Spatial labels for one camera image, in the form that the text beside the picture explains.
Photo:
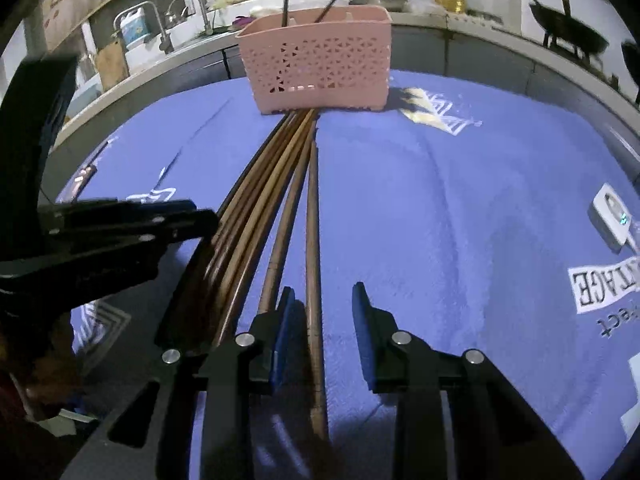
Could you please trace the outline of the brown wooden chopstick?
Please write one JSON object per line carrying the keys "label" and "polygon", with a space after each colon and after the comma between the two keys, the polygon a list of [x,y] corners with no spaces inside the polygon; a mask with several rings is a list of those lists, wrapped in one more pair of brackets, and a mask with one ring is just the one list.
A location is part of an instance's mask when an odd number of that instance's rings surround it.
{"label": "brown wooden chopstick", "polygon": [[[316,112],[316,117],[313,119],[316,120],[318,110],[314,108],[312,108],[312,110]],[[210,350],[215,350],[226,342],[226,340],[231,337],[231,331],[236,327],[248,289],[250,288],[250,282],[253,281],[257,263],[264,250],[266,239],[273,226],[274,218],[276,218],[283,195],[292,180],[293,172],[296,169],[311,122],[308,130],[303,134],[302,140],[299,142],[294,155],[290,158],[280,175],[269,200],[267,200],[262,216],[255,226],[253,235],[246,245],[246,251],[242,255],[235,272],[230,275],[231,283],[228,292],[224,296],[218,296],[215,299],[214,322],[213,328],[210,330],[210,334],[212,335],[212,339],[209,341]]]}
{"label": "brown wooden chopstick", "polygon": [[280,131],[292,120],[294,116],[293,112],[286,112],[283,117],[279,120],[277,125],[275,125],[272,131],[267,136],[267,139],[262,142],[262,145],[258,148],[256,153],[250,159],[242,174],[238,177],[238,180],[235,181],[235,184],[232,186],[232,189],[229,191],[228,195],[222,202],[220,208],[218,209],[218,216],[220,217],[220,225],[215,235],[212,235],[209,238],[203,238],[198,244],[198,251],[202,254],[203,257],[210,256],[215,248],[215,244],[219,237],[221,237],[221,231],[230,214],[232,213],[232,209],[234,208],[234,204],[241,197],[244,188],[247,187],[248,181],[250,180],[250,175],[254,167],[264,158],[265,151],[270,148],[273,144],[273,140],[279,135]]}
{"label": "brown wooden chopstick", "polygon": [[264,158],[254,167],[247,187],[244,188],[241,197],[234,204],[232,213],[222,228],[221,237],[215,244],[212,258],[207,263],[203,275],[203,282],[208,290],[212,290],[219,282],[220,274],[224,273],[224,269],[228,266],[228,261],[234,252],[236,239],[244,230],[246,217],[252,212],[266,182],[307,115],[304,110],[293,113],[292,120],[280,131],[273,140],[273,144],[265,151]]}
{"label": "brown wooden chopstick", "polygon": [[281,214],[276,240],[273,244],[265,283],[262,286],[262,294],[258,302],[258,314],[271,312],[277,307],[286,255],[291,243],[295,217],[309,164],[311,141],[314,140],[316,125],[317,122],[313,120],[288,188],[288,195]]}
{"label": "brown wooden chopstick", "polygon": [[284,151],[281,159],[278,161],[271,177],[266,182],[265,188],[262,190],[262,194],[260,194],[257,202],[255,203],[252,212],[249,216],[246,217],[244,230],[242,231],[242,234],[236,239],[234,252],[228,261],[228,266],[226,266],[226,268],[224,269],[224,273],[220,274],[219,282],[212,290],[208,290],[206,284],[204,283],[204,297],[206,299],[214,300],[218,296],[224,296],[228,292],[231,283],[230,275],[235,272],[235,269],[238,266],[242,255],[246,251],[246,245],[253,235],[255,226],[259,218],[262,216],[262,212],[265,209],[267,200],[269,200],[270,195],[276,187],[276,184],[286,164],[294,155],[299,142],[302,140],[303,134],[308,130],[310,122],[316,117],[316,112],[314,110],[305,110],[305,112],[307,113],[307,115],[303,119],[303,122],[299,125],[298,130],[296,131],[296,135],[291,140],[291,143],[288,144],[288,147]]}
{"label": "brown wooden chopstick", "polygon": [[322,442],[329,441],[321,309],[321,261],[319,226],[319,167],[317,126],[310,129],[308,190],[306,208],[306,318],[307,342],[312,378],[311,428]]}

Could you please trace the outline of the patterned chopstick at edge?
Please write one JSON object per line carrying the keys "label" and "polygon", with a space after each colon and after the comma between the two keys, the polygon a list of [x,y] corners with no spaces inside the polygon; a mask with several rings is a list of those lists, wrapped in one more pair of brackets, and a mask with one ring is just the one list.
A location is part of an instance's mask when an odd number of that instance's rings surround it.
{"label": "patterned chopstick at edge", "polygon": [[90,157],[88,162],[82,166],[73,177],[72,184],[67,190],[63,198],[64,203],[75,203],[78,200],[80,193],[87,186],[91,178],[96,174],[98,168],[96,168],[96,162],[102,153],[112,144],[112,139],[105,140],[96,152]]}

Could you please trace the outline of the blue printed cloth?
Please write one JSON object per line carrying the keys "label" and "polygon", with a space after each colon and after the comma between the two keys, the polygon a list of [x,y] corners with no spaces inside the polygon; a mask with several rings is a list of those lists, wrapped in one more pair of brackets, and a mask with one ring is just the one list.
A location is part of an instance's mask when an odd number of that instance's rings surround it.
{"label": "blue printed cloth", "polygon": [[[326,396],[332,448],[314,460],[305,417],[304,330],[286,383],[254,418],[256,477],[390,479],[395,402],[370,393],[352,322],[352,285],[432,348],[479,348],[552,429],[585,479],[600,479],[639,422],[638,259],[614,254],[588,204],[603,183],[639,196],[590,125],[562,108],[469,81],[392,75],[384,112],[327,110],[318,123]],[[401,114],[425,90],[455,136]],[[246,79],[180,92],[112,135],[81,198],[190,198],[217,208],[279,116]],[[102,350],[87,410],[106,414],[143,358],[198,242],[172,248],[153,283],[100,301],[128,312],[119,338],[76,309],[74,350]]]}

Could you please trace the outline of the wooden cutting board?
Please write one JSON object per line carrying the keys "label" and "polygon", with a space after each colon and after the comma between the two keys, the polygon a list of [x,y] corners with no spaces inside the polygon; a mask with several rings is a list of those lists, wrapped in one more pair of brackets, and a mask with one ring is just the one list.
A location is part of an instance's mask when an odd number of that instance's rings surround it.
{"label": "wooden cutting board", "polygon": [[129,77],[124,46],[119,39],[115,39],[99,50],[94,64],[100,75],[104,92],[111,90]]}

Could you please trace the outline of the steel sink faucet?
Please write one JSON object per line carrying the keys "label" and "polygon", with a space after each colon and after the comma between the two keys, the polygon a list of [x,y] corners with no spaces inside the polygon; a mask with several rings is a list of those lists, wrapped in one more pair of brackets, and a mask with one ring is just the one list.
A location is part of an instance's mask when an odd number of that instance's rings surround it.
{"label": "steel sink faucet", "polygon": [[120,11],[114,17],[113,35],[122,40],[127,51],[149,42],[152,38],[152,29],[150,29],[148,18],[146,17],[146,10],[152,11],[152,15],[160,29],[160,50],[165,54],[171,53],[174,50],[174,45],[160,18],[157,5],[150,0],[137,3],[126,10]]}
{"label": "steel sink faucet", "polygon": [[168,29],[172,29],[192,15],[202,21],[203,34],[213,36],[214,25],[208,18],[204,0],[171,0],[165,12],[165,25]]}

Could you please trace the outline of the white detergent jug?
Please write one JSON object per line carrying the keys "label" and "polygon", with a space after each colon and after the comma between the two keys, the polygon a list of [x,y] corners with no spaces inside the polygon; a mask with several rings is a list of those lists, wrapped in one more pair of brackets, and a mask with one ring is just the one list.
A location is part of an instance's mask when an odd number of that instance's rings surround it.
{"label": "white detergent jug", "polygon": [[149,26],[145,18],[145,10],[140,6],[129,11],[119,21],[120,32],[125,47],[131,50],[143,44],[150,36]]}

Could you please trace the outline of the white square smart device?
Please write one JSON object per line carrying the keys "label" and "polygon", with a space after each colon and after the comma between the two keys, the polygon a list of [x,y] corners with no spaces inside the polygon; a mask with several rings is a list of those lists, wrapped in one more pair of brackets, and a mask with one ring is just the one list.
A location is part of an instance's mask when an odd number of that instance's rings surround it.
{"label": "white square smart device", "polygon": [[593,197],[589,204],[588,217],[608,248],[618,254],[629,238],[631,214],[608,183],[602,185]]}

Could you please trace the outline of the pink perforated plastic basket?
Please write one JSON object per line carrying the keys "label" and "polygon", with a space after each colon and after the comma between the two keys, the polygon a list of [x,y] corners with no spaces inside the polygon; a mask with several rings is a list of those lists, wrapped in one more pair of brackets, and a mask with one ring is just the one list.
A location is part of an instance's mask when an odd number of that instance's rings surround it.
{"label": "pink perforated plastic basket", "polygon": [[382,110],[388,97],[392,20],[382,6],[297,10],[251,22],[237,35],[262,114],[303,108]]}

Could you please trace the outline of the black wok on stove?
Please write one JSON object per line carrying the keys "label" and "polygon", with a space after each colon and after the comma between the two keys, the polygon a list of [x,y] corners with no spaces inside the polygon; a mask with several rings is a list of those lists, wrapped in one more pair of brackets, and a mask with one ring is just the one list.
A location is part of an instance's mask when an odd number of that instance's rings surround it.
{"label": "black wok on stove", "polygon": [[555,46],[561,39],[571,44],[575,52],[582,52],[584,58],[600,56],[608,47],[608,40],[600,32],[574,17],[570,0],[561,1],[562,11],[545,6],[539,0],[529,3],[530,12],[544,30],[544,46]]}

